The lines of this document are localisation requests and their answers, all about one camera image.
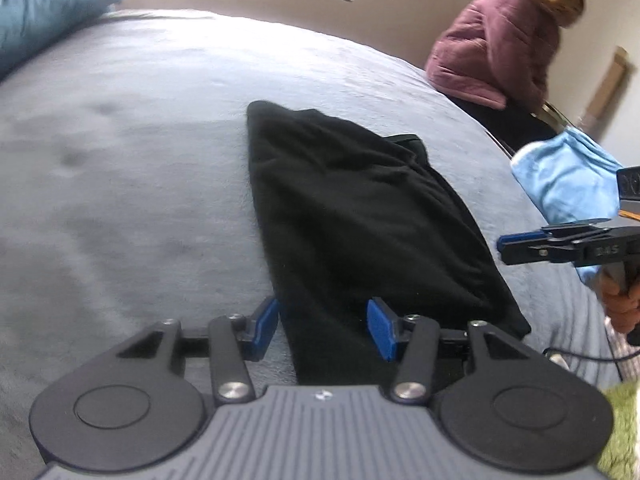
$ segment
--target light blue fabric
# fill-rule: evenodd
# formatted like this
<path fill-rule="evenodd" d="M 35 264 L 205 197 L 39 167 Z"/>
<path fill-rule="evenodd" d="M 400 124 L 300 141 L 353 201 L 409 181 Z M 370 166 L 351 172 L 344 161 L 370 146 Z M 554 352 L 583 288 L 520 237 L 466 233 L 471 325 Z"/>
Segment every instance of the light blue fabric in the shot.
<path fill-rule="evenodd" d="M 0 78 L 122 0 L 0 0 Z"/>
<path fill-rule="evenodd" d="M 525 146 L 511 161 L 513 176 L 549 224 L 616 216 L 620 168 L 599 144 L 570 126 L 551 140 Z M 577 271 L 589 283 L 598 267 Z"/>

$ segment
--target black cloth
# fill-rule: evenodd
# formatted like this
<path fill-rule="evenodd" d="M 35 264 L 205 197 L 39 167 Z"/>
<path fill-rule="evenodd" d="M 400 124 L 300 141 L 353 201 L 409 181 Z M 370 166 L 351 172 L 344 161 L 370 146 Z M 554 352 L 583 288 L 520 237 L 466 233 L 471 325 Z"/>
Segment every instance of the black cloth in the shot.
<path fill-rule="evenodd" d="M 411 150 L 317 110 L 247 109 L 265 256 L 301 384 L 382 384 L 395 365 L 366 330 L 382 297 L 443 327 L 530 332 L 473 217 Z"/>
<path fill-rule="evenodd" d="M 457 97 L 447 97 L 489 130 L 512 154 L 530 142 L 549 140 L 556 136 L 556 131 L 545 121 L 513 102 L 508 102 L 504 110 L 495 110 Z"/>

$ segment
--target gray bedspread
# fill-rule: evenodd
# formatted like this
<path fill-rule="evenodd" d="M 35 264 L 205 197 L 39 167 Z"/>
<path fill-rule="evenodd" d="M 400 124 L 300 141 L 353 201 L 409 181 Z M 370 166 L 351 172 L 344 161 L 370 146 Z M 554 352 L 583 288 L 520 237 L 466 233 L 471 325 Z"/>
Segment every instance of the gray bedspread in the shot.
<path fill-rule="evenodd" d="M 270 293 L 245 153 L 260 99 L 420 135 L 491 246 L 543 224 L 484 130 L 401 60 L 202 12 L 103 19 L 0 84 L 0 478 L 42 467 L 28 411 L 51 381 L 156 320 L 203 325 Z M 500 270 L 530 345 L 610 355 L 570 266 Z M 614 365 L 571 366 L 618 380 Z M 294 381 L 281 333 L 251 370 Z M 204 364 L 189 375 L 207 387 Z"/>

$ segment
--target black cable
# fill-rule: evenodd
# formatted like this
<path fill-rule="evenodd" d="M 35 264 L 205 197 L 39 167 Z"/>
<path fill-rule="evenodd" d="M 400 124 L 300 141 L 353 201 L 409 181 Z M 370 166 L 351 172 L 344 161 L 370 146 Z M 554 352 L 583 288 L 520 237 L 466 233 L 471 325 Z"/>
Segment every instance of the black cable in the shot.
<path fill-rule="evenodd" d="M 634 357 L 640 356 L 640 350 L 636 350 L 635 352 L 622 357 L 595 357 L 592 355 L 578 354 L 576 352 L 571 352 L 562 348 L 553 347 L 547 348 L 542 353 L 545 357 L 548 357 L 549 354 L 560 354 L 564 356 L 575 357 L 577 359 L 582 359 L 584 361 L 594 361 L 597 363 L 622 363 L 624 361 L 629 361 L 629 359 L 633 359 Z"/>

